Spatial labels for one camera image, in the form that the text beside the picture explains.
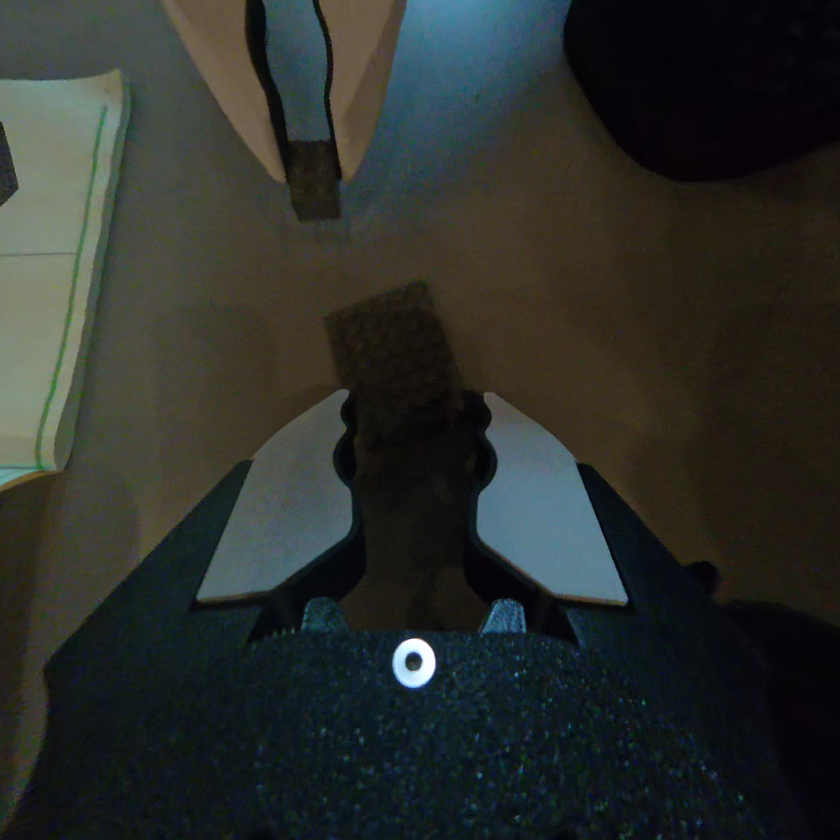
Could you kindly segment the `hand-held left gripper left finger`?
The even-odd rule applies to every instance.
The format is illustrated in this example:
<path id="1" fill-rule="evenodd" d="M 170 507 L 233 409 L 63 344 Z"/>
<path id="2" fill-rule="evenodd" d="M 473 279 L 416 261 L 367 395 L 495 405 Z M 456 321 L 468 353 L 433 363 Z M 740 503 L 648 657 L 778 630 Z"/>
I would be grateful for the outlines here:
<path id="1" fill-rule="evenodd" d="M 339 389 L 256 451 L 197 602 L 256 599 L 297 583 L 352 538 L 353 409 Z"/>

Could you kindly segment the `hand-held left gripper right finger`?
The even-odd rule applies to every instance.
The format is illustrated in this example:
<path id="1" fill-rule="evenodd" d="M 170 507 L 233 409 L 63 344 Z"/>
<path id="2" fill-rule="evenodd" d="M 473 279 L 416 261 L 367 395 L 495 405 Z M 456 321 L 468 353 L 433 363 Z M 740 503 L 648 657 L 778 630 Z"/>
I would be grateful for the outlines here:
<path id="1" fill-rule="evenodd" d="M 561 602 L 627 606 L 580 464 L 561 441 L 494 392 L 477 405 L 471 527 L 502 572 Z"/>

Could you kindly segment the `grey desk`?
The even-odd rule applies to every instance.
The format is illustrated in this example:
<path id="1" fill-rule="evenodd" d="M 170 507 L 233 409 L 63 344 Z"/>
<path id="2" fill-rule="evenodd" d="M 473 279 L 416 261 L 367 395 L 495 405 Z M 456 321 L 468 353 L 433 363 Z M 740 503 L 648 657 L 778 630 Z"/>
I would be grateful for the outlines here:
<path id="1" fill-rule="evenodd" d="M 158 2 L 2 2 L 2 75 L 120 67 L 133 117 L 69 468 L 2 503 L 2 773 L 42 664 L 334 385 L 322 318 L 421 278 L 468 385 L 592 464 L 721 597 L 838 624 L 838 148 L 733 183 L 638 168 L 560 2 L 408 4 L 341 225 L 297 224 Z"/>

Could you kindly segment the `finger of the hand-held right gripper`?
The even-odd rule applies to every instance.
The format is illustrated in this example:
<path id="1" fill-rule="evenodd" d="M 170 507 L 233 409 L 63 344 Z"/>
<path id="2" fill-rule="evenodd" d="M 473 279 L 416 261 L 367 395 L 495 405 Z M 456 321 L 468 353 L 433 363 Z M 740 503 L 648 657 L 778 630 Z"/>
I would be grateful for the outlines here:
<path id="1" fill-rule="evenodd" d="M 329 116 L 339 180 L 361 168 L 385 103 L 406 1 L 320 1 L 331 58 Z"/>
<path id="2" fill-rule="evenodd" d="M 266 93 L 250 56 L 246 1 L 162 1 L 199 75 L 248 150 L 286 181 Z"/>

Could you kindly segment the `black textured pad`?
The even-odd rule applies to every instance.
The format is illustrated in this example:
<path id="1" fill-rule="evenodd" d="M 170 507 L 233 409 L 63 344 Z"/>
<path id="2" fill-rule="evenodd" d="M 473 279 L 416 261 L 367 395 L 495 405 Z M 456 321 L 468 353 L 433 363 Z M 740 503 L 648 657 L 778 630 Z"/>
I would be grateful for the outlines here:
<path id="1" fill-rule="evenodd" d="M 838 1 L 573 1 L 563 50 L 616 144 L 673 181 L 838 144 Z"/>

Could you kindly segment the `small grey toy brick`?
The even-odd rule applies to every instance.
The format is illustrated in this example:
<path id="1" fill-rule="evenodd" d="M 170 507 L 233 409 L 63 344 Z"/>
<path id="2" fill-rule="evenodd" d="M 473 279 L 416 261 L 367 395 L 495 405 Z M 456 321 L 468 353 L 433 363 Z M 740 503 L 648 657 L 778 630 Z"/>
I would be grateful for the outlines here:
<path id="1" fill-rule="evenodd" d="M 340 163 L 332 140 L 289 142 L 287 184 L 290 203 L 301 223 L 341 217 Z"/>

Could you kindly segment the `building instruction booklet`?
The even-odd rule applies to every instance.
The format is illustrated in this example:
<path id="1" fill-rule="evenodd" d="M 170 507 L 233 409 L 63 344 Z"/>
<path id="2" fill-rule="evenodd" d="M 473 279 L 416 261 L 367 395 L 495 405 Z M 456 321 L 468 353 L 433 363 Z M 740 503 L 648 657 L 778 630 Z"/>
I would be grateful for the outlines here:
<path id="1" fill-rule="evenodd" d="M 116 69 L 2 80 L 2 491 L 69 461 L 130 109 Z"/>

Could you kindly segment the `dark grey toy base plate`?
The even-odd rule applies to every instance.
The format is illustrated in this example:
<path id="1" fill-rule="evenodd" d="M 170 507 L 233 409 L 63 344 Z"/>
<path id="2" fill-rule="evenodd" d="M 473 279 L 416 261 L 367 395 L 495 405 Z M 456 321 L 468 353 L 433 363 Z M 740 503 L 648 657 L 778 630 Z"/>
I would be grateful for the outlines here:
<path id="1" fill-rule="evenodd" d="M 424 280 L 357 301 L 323 323 L 340 386 L 352 398 L 353 444 L 363 465 L 451 444 L 465 471 L 476 470 L 477 396 Z"/>

